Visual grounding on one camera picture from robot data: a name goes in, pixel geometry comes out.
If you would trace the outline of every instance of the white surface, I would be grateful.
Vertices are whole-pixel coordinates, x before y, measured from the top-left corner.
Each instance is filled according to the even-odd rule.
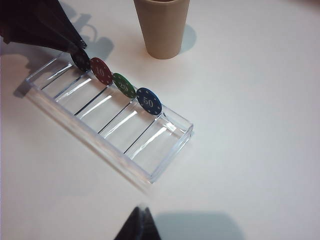
[[[133,1],[64,8],[90,57],[154,90],[194,136],[142,193],[13,95],[55,52],[2,42],[1,239],[112,240],[141,203],[164,240],[320,239],[319,1],[192,1],[184,49],[191,28],[196,42],[169,60],[147,54]]]

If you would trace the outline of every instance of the green poker chip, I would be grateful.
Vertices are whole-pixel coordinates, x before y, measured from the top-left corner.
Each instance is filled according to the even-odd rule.
[[[132,84],[124,76],[119,73],[114,73],[112,75],[112,79],[118,89],[128,98],[134,99],[136,97],[136,90],[134,86],[132,86]]]

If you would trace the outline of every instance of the clear plastic chip tray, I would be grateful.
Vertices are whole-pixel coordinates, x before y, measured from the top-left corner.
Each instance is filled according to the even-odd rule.
[[[185,118],[164,105],[149,114],[114,84],[80,71],[67,53],[25,81],[28,98],[126,176],[154,183],[192,134]]]

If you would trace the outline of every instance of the beige cup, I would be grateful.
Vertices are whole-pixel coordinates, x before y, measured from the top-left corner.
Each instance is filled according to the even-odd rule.
[[[170,59],[181,49],[190,0],[133,0],[148,53]]]

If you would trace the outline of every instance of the poker chip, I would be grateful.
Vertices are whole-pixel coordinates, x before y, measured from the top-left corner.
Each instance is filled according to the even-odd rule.
[[[114,73],[112,79],[118,89],[128,98],[134,99],[136,97],[134,86],[132,86],[132,84],[124,76],[119,73]]]
[[[162,105],[159,98],[149,89],[141,87],[136,91],[136,98],[140,105],[148,113],[152,115],[159,115],[162,111]]]
[[[90,60],[90,67],[95,77],[104,85],[112,83],[112,73],[108,66],[98,57],[93,57]]]
[[[79,50],[71,54],[71,58],[74,62],[74,64],[83,72],[86,72],[90,69],[90,59],[86,52],[79,48]]]

